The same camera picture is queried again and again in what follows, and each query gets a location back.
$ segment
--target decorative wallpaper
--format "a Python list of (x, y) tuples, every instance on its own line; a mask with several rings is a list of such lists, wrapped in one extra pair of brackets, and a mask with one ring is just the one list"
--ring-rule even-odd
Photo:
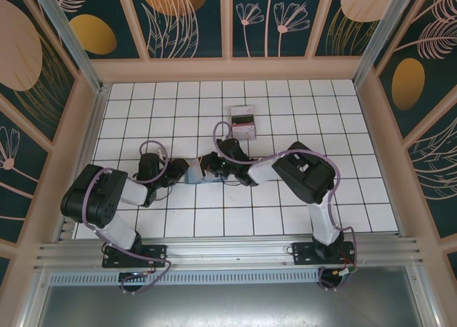
[(457, 104), (408, 152), (440, 237), (457, 233)]
[(0, 12), (0, 96), (53, 140), (74, 78), (22, 0)]
[(316, 56), (361, 56), (391, 0), (333, 0)]
[(47, 156), (0, 112), (0, 239), (17, 242)]
[(426, 0), (379, 79), (407, 136), (457, 84), (457, 0)]
[(151, 58), (222, 57), (221, 0), (133, 0)]
[(304, 56), (320, 0), (233, 0), (233, 57)]

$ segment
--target purple cable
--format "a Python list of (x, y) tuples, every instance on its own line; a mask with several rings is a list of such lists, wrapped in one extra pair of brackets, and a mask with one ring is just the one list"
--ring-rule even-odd
[[(152, 140), (148, 140), (148, 141), (145, 141), (144, 143), (142, 143), (140, 145), (140, 154), (142, 155), (142, 152), (141, 152), (141, 148), (146, 145), (147, 143), (154, 143), (154, 144), (158, 144), (161, 148), (164, 149), (165, 151), (165, 164), (164, 164), (164, 167), (162, 168), (162, 171), (159, 175), (157, 175), (156, 177), (152, 178), (152, 179), (149, 179), (149, 180), (146, 180), (146, 181), (135, 181), (136, 183), (151, 183), (153, 181), (155, 181), (157, 178), (159, 178), (165, 171), (166, 167), (168, 166), (168, 162), (169, 162), (169, 158), (168, 158), (168, 154), (166, 152), (166, 149), (164, 147), (164, 145), (160, 144), (158, 141), (152, 141)], [(82, 220), (83, 220), (83, 224), (85, 225), (85, 227), (91, 229), (102, 241), (104, 241), (105, 243), (107, 243), (110, 247), (113, 247), (117, 250), (119, 250), (120, 252), (122, 253), (125, 253), (127, 256), (130, 256), (130, 257), (134, 257), (134, 258), (137, 258), (137, 259), (141, 259), (143, 261), (148, 261), (148, 262), (151, 262), (151, 261), (157, 261), (157, 262), (161, 262), (161, 263), (167, 263), (168, 264), (168, 267), (162, 271), (162, 273), (160, 275), (158, 275), (156, 277), (156, 279), (154, 279), (152, 282), (150, 282), (150, 284), (148, 284), (147, 286), (142, 286), (140, 289), (138, 289), (137, 291), (127, 291), (125, 288), (124, 288), (124, 284), (126, 281), (128, 281), (129, 279), (132, 279), (132, 278), (137, 278), (137, 277), (145, 277), (146, 275), (134, 275), (134, 276), (129, 276), (129, 277), (126, 277), (122, 282), (121, 282), (121, 289), (122, 289), (122, 292), (123, 293), (128, 293), (130, 292), (131, 295), (134, 295), (135, 293), (142, 293), (146, 290), (148, 290), (150, 287), (152, 287), (155, 283), (157, 283), (158, 281), (161, 280), (162, 277), (165, 276), (165, 274), (170, 270), (171, 268), (171, 262), (169, 260), (166, 260), (166, 259), (160, 259), (160, 258), (149, 258), (149, 257), (144, 257), (144, 256), (140, 256), (138, 254), (135, 254), (135, 253), (132, 253), (130, 251), (127, 251), (126, 249), (120, 247), (120, 246), (117, 246), (115, 243), (112, 243), (111, 240), (107, 239), (102, 233), (99, 233), (95, 227), (91, 226), (89, 224), (89, 222), (87, 221), (87, 204), (89, 202), (89, 197), (91, 195), (91, 191), (92, 189), (94, 188), (95, 186), (95, 183), (97, 182), (97, 180), (100, 178), (100, 176), (107, 172), (107, 171), (113, 171), (112, 168), (103, 168), (101, 169), (99, 172), (96, 173), (96, 175), (92, 178), (91, 182), (89, 183), (88, 187), (87, 187), (87, 190), (86, 190), (86, 193), (84, 194), (84, 199), (83, 199), (83, 206), (82, 206), (82, 212), (81, 212), (81, 215), (82, 215)]]

